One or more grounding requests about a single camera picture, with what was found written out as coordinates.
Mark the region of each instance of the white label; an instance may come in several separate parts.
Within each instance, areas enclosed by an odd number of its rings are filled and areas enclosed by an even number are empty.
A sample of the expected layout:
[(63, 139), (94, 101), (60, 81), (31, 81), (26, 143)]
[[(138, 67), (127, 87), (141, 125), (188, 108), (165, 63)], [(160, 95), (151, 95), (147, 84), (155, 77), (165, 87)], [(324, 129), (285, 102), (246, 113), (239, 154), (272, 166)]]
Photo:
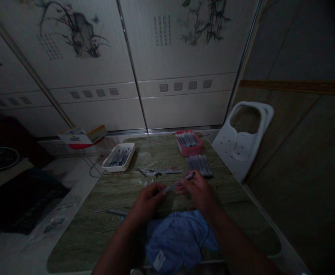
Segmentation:
[(166, 260), (165, 254), (160, 250), (159, 254), (157, 254), (155, 261), (153, 262), (153, 267), (156, 269), (157, 272), (160, 271), (162, 265)]

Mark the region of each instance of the chair backrest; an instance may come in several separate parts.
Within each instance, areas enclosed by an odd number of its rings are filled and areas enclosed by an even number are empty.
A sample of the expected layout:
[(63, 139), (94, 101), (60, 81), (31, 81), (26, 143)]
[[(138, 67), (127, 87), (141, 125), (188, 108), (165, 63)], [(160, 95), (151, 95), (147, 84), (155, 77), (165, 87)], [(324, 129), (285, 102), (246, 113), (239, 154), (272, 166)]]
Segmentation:
[[(260, 123), (255, 134), (238, 133), (231, 125), (231, 119), (243, 108), (252, 107), (260, 113)], [(242, 183), (257, 154), (262, 137), (270, 124), (275, 111), (271, 105), (242, 101), (236, 104), (225, 124), (212, 143), (235, 178)]]

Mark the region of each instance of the pen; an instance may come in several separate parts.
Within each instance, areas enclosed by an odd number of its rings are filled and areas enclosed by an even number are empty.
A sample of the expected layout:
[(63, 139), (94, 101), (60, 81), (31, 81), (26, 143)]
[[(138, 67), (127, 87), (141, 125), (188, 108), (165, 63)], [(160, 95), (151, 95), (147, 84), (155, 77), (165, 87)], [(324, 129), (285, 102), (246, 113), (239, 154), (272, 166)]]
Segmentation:
[[(186, 176), (184, 177), (184, 179), (186, 179), (186, 180), (190, 180), (191, 178), (194, 177), (194, 175), (195, 175), (195, 172), (191, 172), (191, 173), (189, 173), (188, 175), (186, 175)], [(175, 182), (173, 185), (171, 185), (171, 186), (165, 188), (164, 190), (161, 190), (161, 192), (168, 192), (168, 191), (170, 191), (171, 189), (174, 189), (175, 186), (178, 186), (178, 185), (180, 184), (180, 181), (181, 181), (181, 180), (178, 180), (178, 181)]]

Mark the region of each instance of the forearm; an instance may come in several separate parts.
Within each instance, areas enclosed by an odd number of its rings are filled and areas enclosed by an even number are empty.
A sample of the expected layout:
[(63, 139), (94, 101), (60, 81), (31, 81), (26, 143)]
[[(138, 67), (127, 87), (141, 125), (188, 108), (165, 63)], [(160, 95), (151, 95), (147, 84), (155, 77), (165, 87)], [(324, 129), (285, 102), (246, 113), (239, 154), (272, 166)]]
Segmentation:
[(206, 216), (232, 273), (280, 274), (265, 253), (254, 246), (219, 205), (214, 204)]
[(129, 274), (136, 230), (128, 218), (124, 219), (91, 274)]

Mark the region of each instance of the floor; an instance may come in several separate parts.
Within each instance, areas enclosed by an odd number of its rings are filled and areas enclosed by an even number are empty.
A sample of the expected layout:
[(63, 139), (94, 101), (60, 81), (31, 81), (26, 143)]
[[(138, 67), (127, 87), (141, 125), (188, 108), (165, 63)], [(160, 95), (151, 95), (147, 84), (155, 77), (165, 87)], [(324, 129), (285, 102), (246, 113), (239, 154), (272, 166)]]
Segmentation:
[[(93, 162), (97, 159), (95, 156), (90, 158)], [(96, 168), (102, 171), (100, 164), (97, 164)], [(56, 159), (43, 170), (61, 181), (64, 186), (72, 189), (29, 236), (15, 233), (0, 234), (0, 274), (48, 274), (46, 262), (49, 254), (98, 179), (90, 176), (89, 165), (81, 157)], [(93, 169), (92, 175), (97, 176), (98, 172)], [(283, 245), (281, 254), (271, 260), (280, 267), (284, 274), (310, 274), (286, 238), (256, 201), (249, 188), (244, 186), (244, 189), (278, 233)], [(54, 226), (53, 230), (46, 234), (43, 233), (47, 226), (61, 220), (63, 222)], [(90, 274), (90, 272), (72, 274), (86, 275)], [(149, 270), (147, 274), (154, 274), (154, 272)], [(224, 274), (224, 269), (220, 265), (212, 267), (201, 266), (197, 274)]]
[[(81, 157), (56, 159), (43, 170), (72, 189), (29, 236), (0, 234), (0, 274), (48, 274), (46, 262), (50, 252), (98, 179), (89, 175), (89, 166)], [(56, 225), (47, 234), (42, 233), (52, 223), (52, 219), (57, 221), (63, 218), (60, 225)]]

